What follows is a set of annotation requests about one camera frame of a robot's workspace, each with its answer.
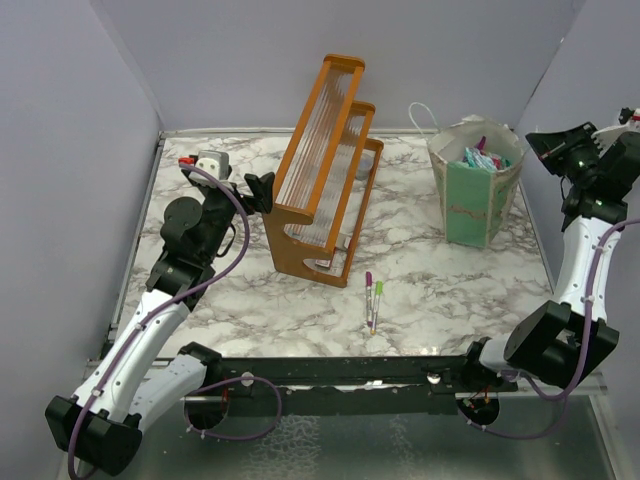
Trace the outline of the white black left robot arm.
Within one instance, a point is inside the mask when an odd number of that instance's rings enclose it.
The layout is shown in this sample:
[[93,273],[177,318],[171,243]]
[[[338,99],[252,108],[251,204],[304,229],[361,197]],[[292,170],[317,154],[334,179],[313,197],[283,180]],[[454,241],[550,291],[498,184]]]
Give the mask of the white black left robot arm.
[[204,170],[185,166],[202,201],[180,197],[164,211],[162,252],[146,290],[122,335],[90,377],[68,398],[54,397],[45,418],[56,445],[67,454],[70,478],[77,460],[111,476],[120,474],[138,451],[144,432],[181,397],[224,393],[220,354],[191,343],[152,379],[145,376],[166,341],[195,309],[206,289],[220,280],[213,268],[228,248],[235,216],[246,220],[273,207],[275,175],[248,174],[243,195]]

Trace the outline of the green patterned paper bag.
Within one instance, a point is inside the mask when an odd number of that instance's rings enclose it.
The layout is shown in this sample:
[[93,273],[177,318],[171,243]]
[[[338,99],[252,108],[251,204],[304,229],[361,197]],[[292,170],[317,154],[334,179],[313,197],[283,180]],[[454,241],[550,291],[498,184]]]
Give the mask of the green patterned paper bag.
[[[508,125],[479,115],[447,126],[432,117],[434,132],[429,134],[414,118],[416,107],[429,107],[413,102],[408,115],[426,137],[445,240],[485,248],[501,230],[515,198],[525,156],[522,142]],[[511,168],[489,172],[456,163],[464,148],[474,146],[482,136],[487,137],[486,149],[508,158]]]

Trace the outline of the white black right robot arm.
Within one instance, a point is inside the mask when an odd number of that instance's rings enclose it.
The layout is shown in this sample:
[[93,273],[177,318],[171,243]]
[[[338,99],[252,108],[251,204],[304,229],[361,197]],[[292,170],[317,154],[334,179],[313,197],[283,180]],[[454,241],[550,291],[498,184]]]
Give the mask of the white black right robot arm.
[[631,223],[624,198],[639,177],[639,113],[625,110],[616,126],[586,122],[526,140],[544,167],[571,185],[561,208],[563,261],[552,299],[508,339],[470,346],[459,378],[472,391],[529,376],[569,392],[619,340],[607,324],[605,293],[613,252]]

